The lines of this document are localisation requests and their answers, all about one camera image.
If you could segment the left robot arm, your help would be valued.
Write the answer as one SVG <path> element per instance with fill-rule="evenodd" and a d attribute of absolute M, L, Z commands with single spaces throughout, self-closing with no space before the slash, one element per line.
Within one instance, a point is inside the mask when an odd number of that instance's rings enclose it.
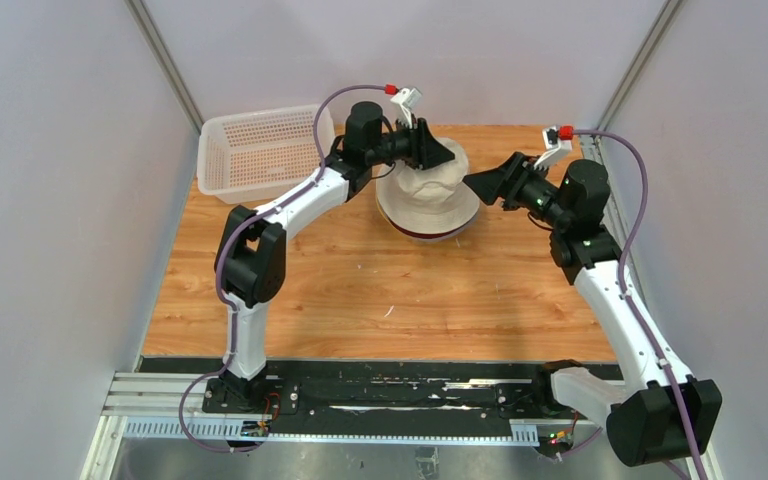
<path fill-rule="evenodd" d="M 390 123 L 379 104 L 358 102 L 310 177 L 256 210 L 231 210 L 214 262 L 217 296 L 228 312 L 227 349 L 216 377 L 231 404 L 253 413 L 270 397 L 265 327 L 269 304 L 286 278 L 289 241 L 355 197 L 372 180 L 374 167 L 425 172 L 455 158 L 425 119 Z"/>

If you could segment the cream hat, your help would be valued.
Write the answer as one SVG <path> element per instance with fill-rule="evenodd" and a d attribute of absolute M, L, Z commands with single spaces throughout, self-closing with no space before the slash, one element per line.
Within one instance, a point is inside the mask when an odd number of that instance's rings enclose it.
<path fill-rule="evenodd" d="M 376 201 L 388 221 L 429 232 L 457 227 L 478 214 L 480 200 L 463 183 L 470 170 L 467 153 L 451 138 L 440 142 L 455 153 L 454 160 L 429 170 L 399 161 L 376 181 Z"/>

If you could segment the grey hat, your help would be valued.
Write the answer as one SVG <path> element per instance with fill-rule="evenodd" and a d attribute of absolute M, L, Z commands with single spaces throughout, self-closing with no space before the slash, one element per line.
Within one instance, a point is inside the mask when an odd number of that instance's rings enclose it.
<path fill-rule="evenodd" d="M 471 226 L 472 226 L 471 223 L 465 223 L 454 230 L 443 232 L 443 233 L 419 233 L 419 232 L 414 232 L 410 230 L 405 230 L 404 234 L 410 237 L 411 239 L 414 239 L 419 242 L 434 243 L 434 242 L 455 238 L 458 235 L 465 232 L 466 230 L 468 230 Z"/>

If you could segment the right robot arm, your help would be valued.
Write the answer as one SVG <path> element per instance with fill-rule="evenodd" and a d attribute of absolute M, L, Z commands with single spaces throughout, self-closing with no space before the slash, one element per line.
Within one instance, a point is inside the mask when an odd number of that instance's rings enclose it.
<path fill-rule="evenodd" d="M 700 458 L 722 394 L 714 381 L 698 379 L 678 358 L 636 300 L 627 259 L 603 223 L 611 196 L 605 167 L 575 160 L 554 185 L 532 158 L 516 152 L 463 182 L 486 205 L 525 209 L 548 225 L 552 259 L 599 321 L 624 380 L 618 387 L 577 361 L 548 362 L 531 390 L 534 408 L 547 417 L 566 408 L 579 412 L 602 429 L 629 467 Z"/>

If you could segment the dark red hat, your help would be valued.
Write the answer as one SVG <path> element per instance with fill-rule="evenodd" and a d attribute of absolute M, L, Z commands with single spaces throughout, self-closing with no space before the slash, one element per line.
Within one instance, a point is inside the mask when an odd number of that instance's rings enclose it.
<path fill-rule="evenodd" d="M 398 223 L 394 222 L 393 220 L 389 220 L 389 224 L 390 224 L 390 225 L 391 225 L 391 226 L 392 226 L 392 227 L 393 227 L 393 228 L 394 228 L 396 231 L 398 231 L 398 232 L 400 232 L 401 234 L 405 235 L 405 234 L 404 234 L 404 231 L 405 231 L 405 230 L 410 230 L 410 231 L 419 232 L 419 233 L 443 233 L 443 232 L 447 232 L 447 231 L 451 231 L 451 230 L 454 230 L 454 229 L 458 228 L 459 226 L 461 226 L 461 225 L 463 225 L 463 224 L 465 224 L 465 223 L 471 223 L 471 224 L 473 224 L 473 223 L 474 223 L 476 220 L 477 220 L 477 216 L 473 216 L 472 218 L 470 218 L 470 219 L 469 219 L 469 220 L 467 220 L 466 222 L 464 222 L 464 223 L 462 223 L 462 224 L 458 225 L 457 227 L 453 227 L 453 228 L 447 228 L 447 229 L 443 229 L 443 230 L 435 230 L 435 231 L 429 231 L 429 232 L 419 231 L 419 230 L 416 230 L 416 229 L 408 229 L 407 227 L 404 227 L 404 226 L 402 226 L 402 225 L 399 225 Z"/>

